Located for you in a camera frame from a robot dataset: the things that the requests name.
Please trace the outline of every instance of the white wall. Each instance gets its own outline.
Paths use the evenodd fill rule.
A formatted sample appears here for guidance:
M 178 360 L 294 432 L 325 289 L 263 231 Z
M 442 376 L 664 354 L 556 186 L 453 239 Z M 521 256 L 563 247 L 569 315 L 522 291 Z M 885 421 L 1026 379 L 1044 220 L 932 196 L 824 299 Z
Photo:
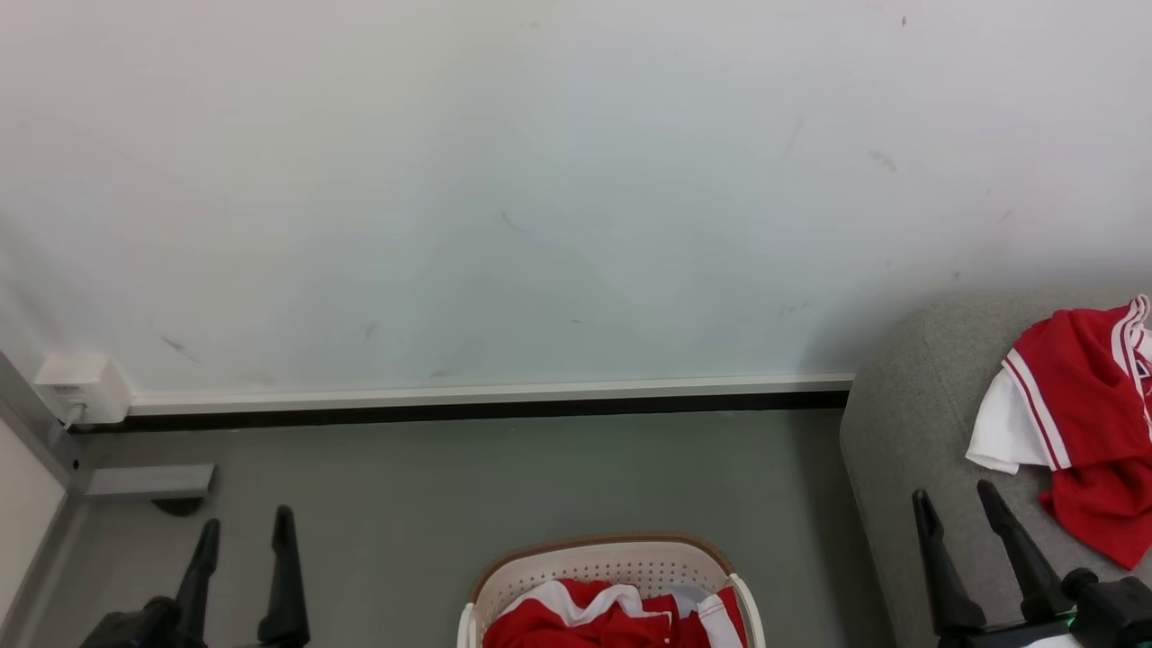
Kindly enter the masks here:
M 1147 277 L 1149 24 L 8 0 L 0 346 L 161 397 L 851 371 L 929 299 Z
M 0 421 L 0 621 L 63 497 L 63 487 Z

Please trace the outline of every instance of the red clothing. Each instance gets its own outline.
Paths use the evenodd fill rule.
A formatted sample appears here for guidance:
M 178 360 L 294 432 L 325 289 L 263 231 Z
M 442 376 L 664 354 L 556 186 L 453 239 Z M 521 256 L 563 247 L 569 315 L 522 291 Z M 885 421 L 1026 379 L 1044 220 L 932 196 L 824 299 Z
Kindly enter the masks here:
M 672 595 L 641 600 L 629 585 L 548 581 L 514 601 L 484 633 L 484 648 L 746 648 L 727 587 L 677 616 Z
M 1053 468 L 1040 503 L 1128 570 L 1152 547 L 1152 380 L 1140 352 L 1149 310 L 1139 295 L 1112 310 L 1056 311 L 1005 360 Z

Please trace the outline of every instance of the metal frame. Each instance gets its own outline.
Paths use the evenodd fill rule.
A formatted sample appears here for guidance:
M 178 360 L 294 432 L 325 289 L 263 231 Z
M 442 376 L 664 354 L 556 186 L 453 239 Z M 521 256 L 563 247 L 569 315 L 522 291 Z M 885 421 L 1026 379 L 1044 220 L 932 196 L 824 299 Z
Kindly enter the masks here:
M 213 464 L 93 468 L 36 390 L 0 352 L 0 421 L 32 451 L 67 496 L 83 499 L 206 497 Z

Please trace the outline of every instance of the black baseboard trim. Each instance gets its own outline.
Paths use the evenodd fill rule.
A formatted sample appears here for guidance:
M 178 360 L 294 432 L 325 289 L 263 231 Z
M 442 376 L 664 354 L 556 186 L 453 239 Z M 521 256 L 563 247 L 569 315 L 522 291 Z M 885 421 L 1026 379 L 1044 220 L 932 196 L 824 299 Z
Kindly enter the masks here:
M 469 405 L 420 405 L 410 407 L 361 407 L 222 414 L 166 414 L 128 416 L 121 423 L 77 425 L 73 434 L 167 432 L 233 430 L 237 428 L 286 428 L 293 425 L 348 425 L 354 423 L 401 423 L 411 421 L 460 421 L 464 419 L 528 419 L 537 416 L 606 416 L 612 414 L 661 414 L 672 412 L 728 412 L 763 409 L 839 409 L 848 402 L 847 391 L 753 393 L 725 395 L 676 395 L 599 400 L 548 400 L 537 402 L 482 402 Z

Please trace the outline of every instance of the gray floor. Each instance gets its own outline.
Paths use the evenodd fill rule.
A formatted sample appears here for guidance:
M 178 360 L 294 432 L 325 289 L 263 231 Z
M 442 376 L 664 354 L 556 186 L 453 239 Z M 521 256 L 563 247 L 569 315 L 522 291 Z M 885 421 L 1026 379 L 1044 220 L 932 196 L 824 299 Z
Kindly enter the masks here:
M 312 646 L 448 647 L 500 555 L 593 533 L 705 537 L 736 565 L 773 646 L 890 646 L 840 457 L 839 410 L 377 424 L 92 438 L 106 466 L 215 461 L 190 519 L 89 505 L 35 645 L 74 648 L 104 612 L 173 595 L 204 520 L 222 523 L 205 639 L 251 642 L 278 504 L 296 513 Z

